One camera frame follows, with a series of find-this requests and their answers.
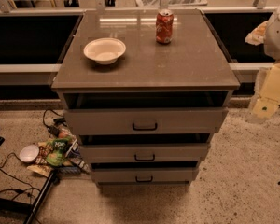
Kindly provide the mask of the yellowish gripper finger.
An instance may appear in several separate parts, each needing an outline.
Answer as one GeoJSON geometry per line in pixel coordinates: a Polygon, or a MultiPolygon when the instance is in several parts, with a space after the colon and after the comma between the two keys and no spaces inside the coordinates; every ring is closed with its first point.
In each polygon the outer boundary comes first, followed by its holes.
{"type": "Polygon", "coordinates": [[[254,95],[248,107],[246,120],[261,124],[271,118],[280,106],[280,61],[257,73],[254,95]]]}

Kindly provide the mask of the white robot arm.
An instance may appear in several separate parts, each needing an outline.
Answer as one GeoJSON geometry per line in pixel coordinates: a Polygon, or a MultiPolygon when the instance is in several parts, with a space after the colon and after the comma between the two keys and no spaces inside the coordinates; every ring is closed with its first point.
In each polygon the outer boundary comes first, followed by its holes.
{"type": "Polygon", "coordinates": [[[260,68],[254,86],[254,95],[249,104],[248,121],[263,123],[271,118],[280,106],[280,6],[272,16],[252,32],[245,42],[264,45],[264,53],[274,59],[271,68],[260,68]]]}

